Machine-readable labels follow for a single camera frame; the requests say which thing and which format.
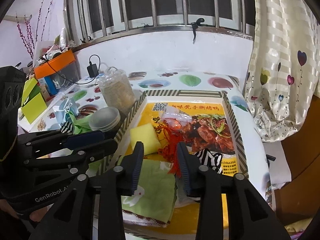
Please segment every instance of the roast duck picture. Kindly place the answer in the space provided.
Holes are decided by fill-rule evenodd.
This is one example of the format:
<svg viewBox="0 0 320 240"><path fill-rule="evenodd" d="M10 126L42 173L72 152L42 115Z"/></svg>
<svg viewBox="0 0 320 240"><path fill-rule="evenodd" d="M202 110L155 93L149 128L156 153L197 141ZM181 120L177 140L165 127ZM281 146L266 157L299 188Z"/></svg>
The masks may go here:
<svg viewBox="0 0 320 240"><path fill-rule="evenodd" d="M207 148L227 155L235 154L227 120L222 115L192 116L192 121L183 127L183 138L192 152Z"/></svg>

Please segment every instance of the white wall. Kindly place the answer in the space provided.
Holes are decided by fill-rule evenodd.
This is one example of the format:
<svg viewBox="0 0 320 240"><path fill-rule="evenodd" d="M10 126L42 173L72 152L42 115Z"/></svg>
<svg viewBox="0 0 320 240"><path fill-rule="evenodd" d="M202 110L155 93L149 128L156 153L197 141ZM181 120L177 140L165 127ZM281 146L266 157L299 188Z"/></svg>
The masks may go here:
<svg viewBox="0 0 320 240"><path fill-rule="evenodd" d="M42 19L40 21L40 27L38 31L38 36L40 33L40 37L50 1L51 0L45 0L42 7ZM7 15L15 16L17 14L18 16L29 16L32 14L30 23L32 31L35 34L41 2L42 0L15 0L9 8ZM47 19L43 40L54 40L55 37L60 34L62 27L64 27L63 0L53 0L53 5L51 7L51 13ZM21 29L24 34L27 33L25 24L21 24ZM22 65L26 66L31 61L31 57L20 38L16 23L3 20L0 23L0 38L0 67L16 65L19 62L22 62Z"/></svg>
<svg viewBox="0 0 320 240"><path fill-rule="evenodd" d="M107 66L134 71L185 69L236 76L244 85L253 41L219 33L192 31L144 33L101 42L75 52L81 76L88 76L89 57ZM98 64L98 59L91 61Z"/></svg>

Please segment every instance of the blue face mask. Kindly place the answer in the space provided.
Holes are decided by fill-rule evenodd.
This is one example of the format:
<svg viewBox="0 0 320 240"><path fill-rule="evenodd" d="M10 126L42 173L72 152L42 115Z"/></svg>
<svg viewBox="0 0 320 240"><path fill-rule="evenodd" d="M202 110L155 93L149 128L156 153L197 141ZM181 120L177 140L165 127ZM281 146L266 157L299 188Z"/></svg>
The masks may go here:
<svg viewBox="0 0 320 240"><path fill-rule="evenodd" d="M74 116L78 116L79 114L78 107L73 98L66 98L62 101L59 109L55 110L56 119L60 127L70 119L69 112L72 112Z"/></svg>

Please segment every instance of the jar lid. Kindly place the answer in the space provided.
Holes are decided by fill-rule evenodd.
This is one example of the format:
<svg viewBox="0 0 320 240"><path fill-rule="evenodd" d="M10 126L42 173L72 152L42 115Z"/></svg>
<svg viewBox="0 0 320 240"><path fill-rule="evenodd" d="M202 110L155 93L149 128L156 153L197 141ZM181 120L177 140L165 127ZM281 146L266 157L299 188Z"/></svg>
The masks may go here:
<svg viewBox="0 0 320 240"><path fill-rule="evenodd" d="M119 110L115 107L105 107L92 114L89 126L92 130L108 130L115 127L119 121Z"/></svg>
<svg viewBox="0 0 320 240"><path fill-rule="evenodd" d="M99 86L108 87L114 82L117 82L122 75L125 75L125 71L117 69L116 67L110 67L104 76L100 77L97 81Z"/></svg>

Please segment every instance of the window sill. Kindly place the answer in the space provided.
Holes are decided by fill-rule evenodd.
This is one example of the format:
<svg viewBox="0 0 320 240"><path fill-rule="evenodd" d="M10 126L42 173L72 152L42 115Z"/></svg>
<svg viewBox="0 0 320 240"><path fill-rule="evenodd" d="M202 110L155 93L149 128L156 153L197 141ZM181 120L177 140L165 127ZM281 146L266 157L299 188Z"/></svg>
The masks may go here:
<svg viewBox="0 0 320 240"><path fill-rule="evenodd" d="M121 31L115 34L108 34L106 37L97 38L95 40L89 41L87 43L81 44L78 47L72 49L73 52L79 51L81 49L87 48L89 46L98 44L100 42L113 40L125 36L131 36L141 33L152 33L152 32L166 32L166 31L192 31L191 25L162 25L157 27L142 27L142 28L135 28L129 31ZM224 28L215 28L215 27L208 27L208 26L200 26L197 29L197 32L209 32L209 33L220 33L225 35L231 35L235 37L240 37L243 39L253 40L253 37L238 31L224 29Z"/></svg>

